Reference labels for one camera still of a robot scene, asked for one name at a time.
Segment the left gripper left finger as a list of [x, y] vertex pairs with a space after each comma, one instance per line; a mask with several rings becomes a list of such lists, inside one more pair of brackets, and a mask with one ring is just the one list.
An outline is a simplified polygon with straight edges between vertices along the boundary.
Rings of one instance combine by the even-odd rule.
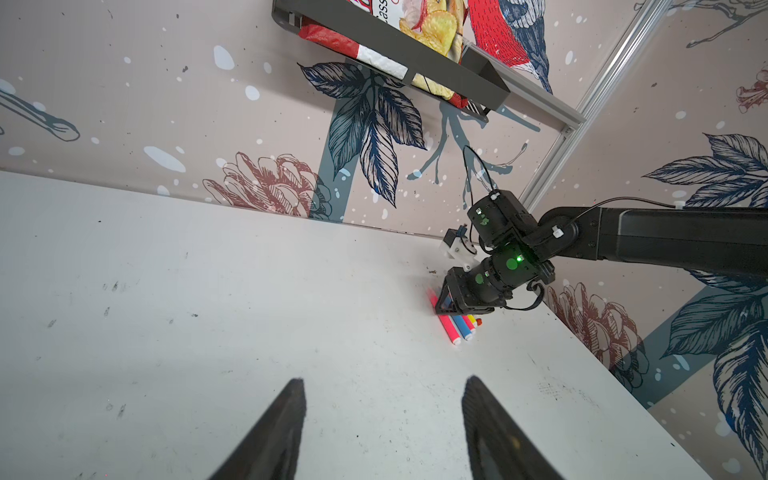
[[210, 479], [294, 479], [305, 416], [304, 381], [294, 378]]

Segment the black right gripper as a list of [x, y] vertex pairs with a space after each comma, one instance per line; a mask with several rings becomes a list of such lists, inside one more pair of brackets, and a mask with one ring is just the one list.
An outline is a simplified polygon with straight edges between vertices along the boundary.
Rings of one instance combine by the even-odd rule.
[[458, 316], [490, 314], [497, 307], [497, 300], [488, 302], [475, 295], [469, 288], [467, 273], [453, 267], [446, 273], [434, 309], [438, 316]]

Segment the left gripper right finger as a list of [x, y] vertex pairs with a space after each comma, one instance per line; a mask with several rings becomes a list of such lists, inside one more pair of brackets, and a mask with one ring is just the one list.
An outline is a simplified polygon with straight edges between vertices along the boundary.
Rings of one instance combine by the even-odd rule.
[[473, 479], [562, 480], [479, 377], [467, 379], [461, 406]]

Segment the pink highlighter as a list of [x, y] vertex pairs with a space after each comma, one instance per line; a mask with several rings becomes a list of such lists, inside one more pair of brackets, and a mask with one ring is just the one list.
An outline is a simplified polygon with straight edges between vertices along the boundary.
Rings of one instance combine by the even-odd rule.
[[461, 319], [463, 321], [463, 325], [467, 328], [466, 334], [474, 334], [476, 325], [470, 320], [470, 318], [467, 315], [462, 315]]
[[[428, 298], [429, 298], [430, 304], [433, 307], [433, 310], [436, 312], [437, 311], [438, 297], [437, 297], [437, 295], [435, 294], [435, 292], [432, 289], [428, 289], [427, 293], [428, 293]], [[445, 333], [447, 334], [450, 342], [454, 346], [459, 345], [461, 343], [462, 337], [461, 337], [459, 331], [457, 330], [457, 328], [456, 328], [452, 318], [449, 317], [449, 316], [446, 316], [446, 315], [438, 314], [437, 312], [436, 312], [436, 315], [437, 315], [437, 317], [438, 317], [438, 319], [440, 321], [440, 324], [443, 327]]]

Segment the blue highlighter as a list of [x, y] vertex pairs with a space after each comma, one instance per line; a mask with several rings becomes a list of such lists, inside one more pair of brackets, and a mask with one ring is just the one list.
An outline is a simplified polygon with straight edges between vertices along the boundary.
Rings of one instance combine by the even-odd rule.
[[470, 335], [466, 334], [467, 328], [463, 325], [463, 321], [460, 315], [452, 316], [452, 320], [464, 340], [469, 341], [473, 338], [473, 334], [470, 334]]

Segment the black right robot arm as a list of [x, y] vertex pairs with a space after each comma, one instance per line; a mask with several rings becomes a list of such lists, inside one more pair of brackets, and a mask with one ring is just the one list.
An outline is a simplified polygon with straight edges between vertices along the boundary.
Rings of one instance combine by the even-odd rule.
[[543, 301], [555, 257], [698, 270], [753, 286], [767, 278], [767, 212], [761, 208], [663, 207], [643, 200], [617, 208], [558, 207], [540, 220], [506, 190], [493, 190], [468, 212], [490, 252], [478, 265], [449, 270], [432, 298], [439, 315], [490, 314], [524, 286]]

